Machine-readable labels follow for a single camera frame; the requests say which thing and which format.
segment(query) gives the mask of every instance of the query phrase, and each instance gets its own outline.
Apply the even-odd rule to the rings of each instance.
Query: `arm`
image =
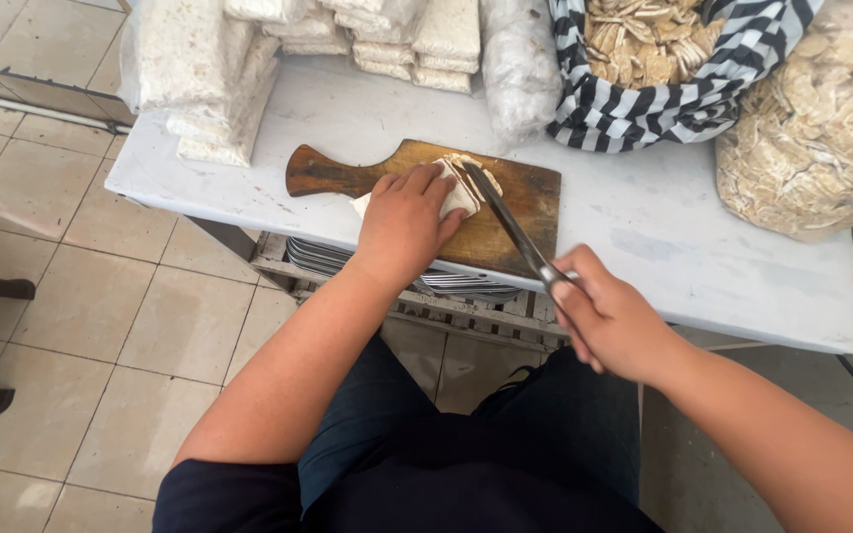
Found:
[[[294,463],[387,310],[427,269],[465,210],[439,220],[455,178],[416,165],[374,186],[344,270],[324,284],[219,394],[176,454],[219,463]]]
[[[554,262],[578,357],[660,390],[708,434],[791,532],[853,531],[853,433],[725,357],[694,347],[586,246]]]

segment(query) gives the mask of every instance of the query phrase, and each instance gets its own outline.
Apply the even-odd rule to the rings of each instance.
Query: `person's left hand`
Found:
[[[398,294],[429,267],[466,215],[456,209],[440,220],[446,196],[456,187],[456,177],[437,178],[442,172],[443,165],[419,164],[402,176],[380,178],[349,267]]]

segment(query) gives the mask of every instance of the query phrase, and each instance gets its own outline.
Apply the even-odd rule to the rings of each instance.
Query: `cutting board handle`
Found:
[[[340,192],[358,198],[373,189],[386,173],[383,163],[352,167],[328,159],[307,144],[299,146],[285,168],[285,187],[291,197],[318,192]]]

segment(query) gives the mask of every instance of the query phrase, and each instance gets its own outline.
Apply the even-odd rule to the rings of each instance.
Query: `black and white striped bag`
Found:
[[[586,0],[550,0],[564,92],[547,131],[594,152],[627,152],[661,139],[713,139],[739,118],[738,98],[802,38],[823,0],[707,0],[702,20],[726,19],[713,57],[689,83],[624,89],[591,74]]]

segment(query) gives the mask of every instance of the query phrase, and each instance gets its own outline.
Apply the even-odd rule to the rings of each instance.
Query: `hand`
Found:
[[[636,288],[608,272],[588,246],[578,245],[553,264],[578,274],[574,284],[554,284],[551,296],[561,307],[555,314],[569,331],[578,358],[596,372],[607,368],[621,378],[653,385],[674,357],[695,349]]]
[[[373,187],[371,203],[349,266],[366,271],[386,289],[400,293],[413,283],[456,233],[465,209],[440,208],[456,178],[436,179],[443,166],[419,164],[401,175],[388,174]]]

